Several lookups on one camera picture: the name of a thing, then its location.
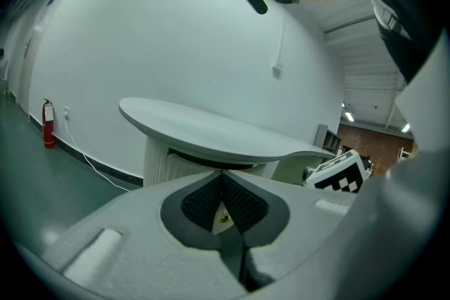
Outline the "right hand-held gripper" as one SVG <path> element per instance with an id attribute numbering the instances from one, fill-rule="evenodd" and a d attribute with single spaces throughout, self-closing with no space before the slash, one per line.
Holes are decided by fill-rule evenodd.
<path id="1" fill-rule="evenodd" d="M 302 185 L 304 187 L 358 193 L 370 174 L 359 153 L 349 150 L 320 164 L 309 173 L 304 171 L 303 176 Z"/>

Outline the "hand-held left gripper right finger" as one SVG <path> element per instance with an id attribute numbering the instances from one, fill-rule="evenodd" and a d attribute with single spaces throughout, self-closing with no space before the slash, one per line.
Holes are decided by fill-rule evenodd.
<path id="1" fill-rule="evenodd" d="M 423 152 L 366 183 L 334 230 L 299 257 L 317 223 L 288 223 L 269 245 L 243 253 L 246 295 L 443 294 L 429 281 L 449 262 L 449 151 Z"/>

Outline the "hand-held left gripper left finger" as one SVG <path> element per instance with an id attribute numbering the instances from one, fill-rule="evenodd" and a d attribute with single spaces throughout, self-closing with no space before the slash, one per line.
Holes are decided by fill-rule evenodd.
<path id="1" fill-rule="evenodd" d="M 127 192 L 74 224 L 42 255 L 18 252 L 58 299 L 242 299 L 247 290 L 215 250 L 184 246 L 165 227 L 172 193 L 214 172 Z"/>

